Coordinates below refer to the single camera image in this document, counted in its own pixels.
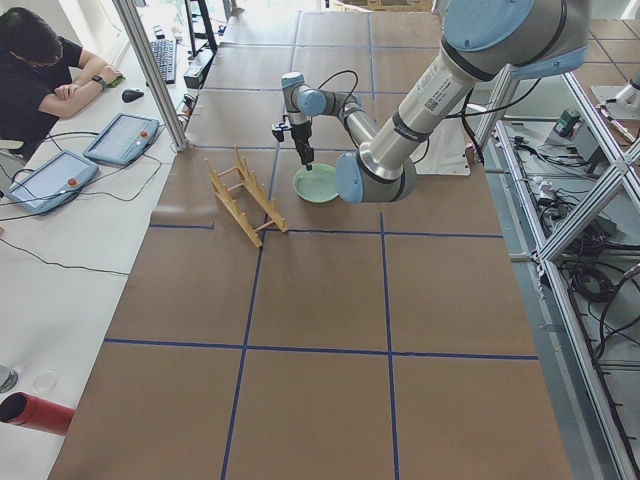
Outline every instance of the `white wall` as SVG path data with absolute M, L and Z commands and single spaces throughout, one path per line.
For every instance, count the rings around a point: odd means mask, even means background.
M 56 31 L 84 48 L 114 60 L 114 44 L 126 38 L 111 0 L 0 0 L 0 7 L 33 10 Z
M 80 38 L 76 34 L 73 26 L 67 18 L 67 15 L 57 1 L 1 0 L 0 6 L 3 11 L 12 7 L 28 8 L 44 18 L 58 35 L 62 35 L 73 42 L 80 43 Z

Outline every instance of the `red cylinder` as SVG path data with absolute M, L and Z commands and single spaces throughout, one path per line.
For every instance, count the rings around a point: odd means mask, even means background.
M 9 395 L 0 404 L 0 421 L 65 435 L 75 410 L 28 393 Z

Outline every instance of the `computer mouse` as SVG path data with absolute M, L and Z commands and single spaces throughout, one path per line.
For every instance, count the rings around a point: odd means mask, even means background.
M 122 101 L 125 103 L 133 102 L 136 98 L 140 98 L 144 92 L 139 88 L 127 88 L 122 92 Z

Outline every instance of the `man's arm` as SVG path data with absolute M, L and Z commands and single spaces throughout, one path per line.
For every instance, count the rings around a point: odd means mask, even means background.
M 82 49 L 78 67 L 82 69 L 78 78 L 73 83 L 79 87 L 91 81 L 91 77 L 98 75 L 100 70 L 107 65 L 107 61 L 89 50 Z
M 98 75 L 100 71 L 107 66 L 107 61 L 101 56 L 83 49 L 77 66 L 82 69 L 80 75 L 78 75 L 72 83 L 60 85 L 54 90 L 53 93 L 55 93 L 60 100 L 68 100 L 73 97 L 78 88 L 89 83 L 91 77 Z
M 55 115 L 59 118 L 73 117 L 76 113 L 89 105 L 102 92 L 102 85 L 91 80 L 91 77 L 93 75 L 100 75 L 107 84 L 113 82 L 116 78 L 122 75 L 120 70 L 112 65 L 106 65 L 106 62 L 105 65 L 95 71 L 95 73 L 90 74 L 90 72 L 92 72 L 92 69 L 96 68 L 95 65 L 91 62 L 92 61 L 89 60 L 86 63 L 86 67 L 83 69 L 84 73 L 85 69 L 89 67 L 89 69 L 86 70 L 87 75 L 89 76 L 88 81 L 86 81 L 82 86 L 73 85 L 71 89 L 66 89 L 66 93 L 68 94 L 66 95 L 66 98 L 65 96 L 59 94 L 58 90 L 60 90 L 62 87 L 69 87 L 69 85 L 58 87 L 56 89 L 56 93 L 50 93 L 43 98 L 42 102 L 40 102 L 38 110 L 44 113 Z

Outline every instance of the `light blue joint cap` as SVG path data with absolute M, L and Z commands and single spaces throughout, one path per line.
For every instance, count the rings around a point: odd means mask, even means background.
M 297 106 L 305 115 L 317 117 L 324 112 L 327 100 L 319 90 L 309 89 L 298 95 Z
M 295 87 L 296 85 L 302 85 L 304 83 L 304 75 L 300 72 L 285 73 L 280 79 L 282 88 Z
M 450 0 L 444 37 L 460 52 L 493 47 L 525 21 L 534 0 Z
M 364 195 L 362 173 L 358 167 L 356 154 L 343 153 L 336 164 L 336 187 L 338 195 L 345 202 L 360 203 Z
M 580 67 L 587 60 L 588 46 L 584 46 L 558 57 L 542 62 L 532 63 L 524 67 L 512 67 L 511 77 L 514 80 L 551 77 L 561 73 L 571 72 Z

